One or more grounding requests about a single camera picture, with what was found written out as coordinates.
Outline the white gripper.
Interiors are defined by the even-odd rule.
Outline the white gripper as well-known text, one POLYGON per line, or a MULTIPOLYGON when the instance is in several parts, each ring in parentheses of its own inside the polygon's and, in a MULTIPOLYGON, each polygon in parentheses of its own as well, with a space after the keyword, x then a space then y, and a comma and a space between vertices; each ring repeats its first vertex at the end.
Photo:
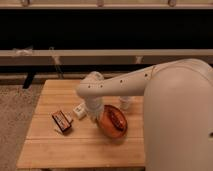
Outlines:
POLYGON ((101 97, 87 98, 85 109, 92 122, 96 122, 104 111, 104 104, 101 97))

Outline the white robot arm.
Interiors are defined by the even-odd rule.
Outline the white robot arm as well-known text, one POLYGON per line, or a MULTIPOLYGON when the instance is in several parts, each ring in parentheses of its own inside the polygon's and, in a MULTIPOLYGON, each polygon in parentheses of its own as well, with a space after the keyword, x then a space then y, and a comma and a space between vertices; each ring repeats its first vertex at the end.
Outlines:
POLYGON ((213 67, 199 59, 111 79, 90 73, 76 89, 97 118, 104 96, 142 96, 146 171, 213 171, 213 67))

